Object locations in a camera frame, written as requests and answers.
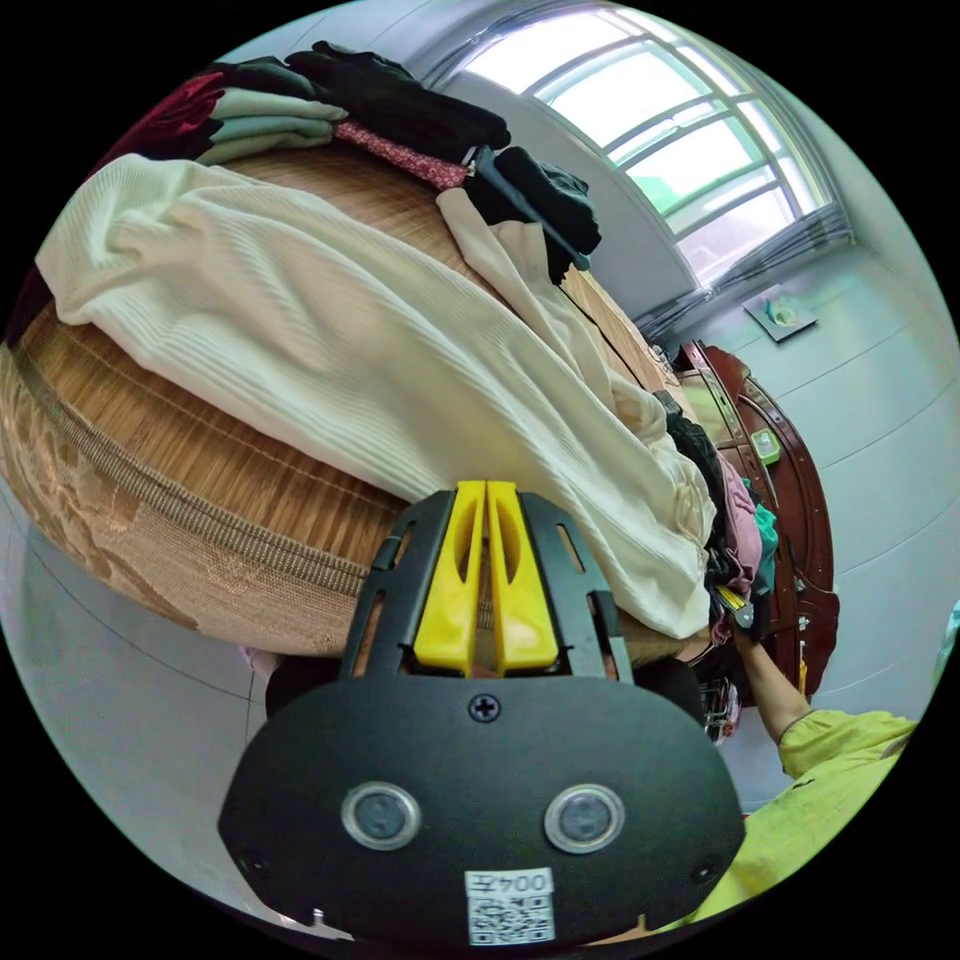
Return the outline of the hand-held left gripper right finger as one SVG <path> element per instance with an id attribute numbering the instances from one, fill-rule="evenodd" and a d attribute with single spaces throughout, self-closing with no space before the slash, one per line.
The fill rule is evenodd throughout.
<path id="1" fill-rule="evenodd" d="M 497 668 L 548 670 L 559 648 L 514 484 L 487 484 L 487 527 Z"/>

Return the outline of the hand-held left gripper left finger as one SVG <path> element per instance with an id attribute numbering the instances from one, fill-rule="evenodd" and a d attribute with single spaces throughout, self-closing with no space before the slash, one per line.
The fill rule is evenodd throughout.
<path id="1" fill-rule="evenodd" d="M 458 484 L 413 644 L 420 668 L 471 668 L 474 661 L 486 483 Z"/>

